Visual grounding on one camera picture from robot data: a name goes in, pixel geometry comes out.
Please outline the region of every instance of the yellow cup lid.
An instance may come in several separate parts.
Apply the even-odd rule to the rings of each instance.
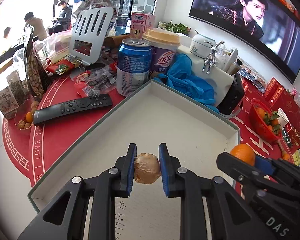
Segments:
[[[142,38],[150,42],[152,41],[164,43],[167,45],[180,46],[179,35],[162,29],[147,29],[146,32],[142,35]]]

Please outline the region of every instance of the open box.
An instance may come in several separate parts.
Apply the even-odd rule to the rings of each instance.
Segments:
[[[129,143],[137,145],[138,154],[158,156],[162,142],[183,167],[201,177],[222,176],[232,185],[233,179],[217,168],[216,158],[240,142],[239,128],[184,94],[149,81],[75,141],[28,197],[38,212],[72,177],[90,178],[113,167]],[[179,238],[180,200],[165,197],[161,177],[150,185],[134,182],[130,197],[115,201],[115,212],[121,215],[116,239]]]

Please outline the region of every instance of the black remote control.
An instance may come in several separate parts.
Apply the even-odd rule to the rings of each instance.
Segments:
[[[35,111],[33,123],[39,126],[51,119],[103,106],[112,106],[108,94],[74,99]]]

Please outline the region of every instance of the tile floor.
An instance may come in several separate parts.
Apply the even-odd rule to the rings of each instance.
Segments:
[[[30,181],[10,161],[2,141],[0,112],[0,228],[9,240],[16,240],[35,217],[27,194]]]

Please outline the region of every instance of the television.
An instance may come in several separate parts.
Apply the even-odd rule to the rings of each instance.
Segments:
[[[193,0],[189,17],[233,34],[294,82],[300,70],[300,20],[279,0]]]

